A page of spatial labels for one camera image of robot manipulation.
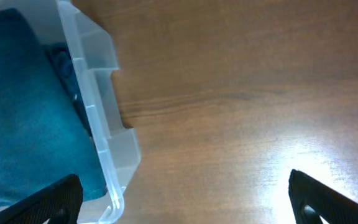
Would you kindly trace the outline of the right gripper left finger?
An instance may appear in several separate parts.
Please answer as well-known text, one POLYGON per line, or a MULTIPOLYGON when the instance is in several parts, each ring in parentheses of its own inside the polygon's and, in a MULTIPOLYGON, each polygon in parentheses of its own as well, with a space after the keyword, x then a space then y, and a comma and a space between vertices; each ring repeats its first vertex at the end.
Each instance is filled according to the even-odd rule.
POLYGON ((70 174, 0 211, 0 224, 76 224, 82 203, 80 179, 70 174))

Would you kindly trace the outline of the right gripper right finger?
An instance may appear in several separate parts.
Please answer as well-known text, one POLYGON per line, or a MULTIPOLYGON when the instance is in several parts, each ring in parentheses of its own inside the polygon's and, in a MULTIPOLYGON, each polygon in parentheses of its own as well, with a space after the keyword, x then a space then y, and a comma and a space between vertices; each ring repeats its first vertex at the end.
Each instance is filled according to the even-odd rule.
POLYGON ((358 203, 293 169, 288 194, 297 223, 358 223, 358 203))

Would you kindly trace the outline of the blue denim jeans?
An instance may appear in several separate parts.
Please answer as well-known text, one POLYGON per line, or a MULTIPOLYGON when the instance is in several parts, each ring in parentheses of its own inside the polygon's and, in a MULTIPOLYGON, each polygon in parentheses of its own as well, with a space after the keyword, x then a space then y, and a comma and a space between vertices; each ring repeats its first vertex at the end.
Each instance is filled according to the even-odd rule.
POLYGON ((106 182, 89 134, 23 15, 0 11, 0 207, 76 174, 84 199, 106 182))

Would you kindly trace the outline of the dark blue taped garment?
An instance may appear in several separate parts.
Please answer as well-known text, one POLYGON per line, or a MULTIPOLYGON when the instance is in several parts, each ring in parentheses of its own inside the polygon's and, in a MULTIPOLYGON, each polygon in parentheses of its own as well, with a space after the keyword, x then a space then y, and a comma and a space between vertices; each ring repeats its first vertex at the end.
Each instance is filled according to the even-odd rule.
POLYGON ((88 135, 91 137, 91 127, 86 114, 85 105, 76 77, 75 69, 67 44, 55 43, 42 46, 52 64, 60 83, 68 95, 73 107, 88 135))

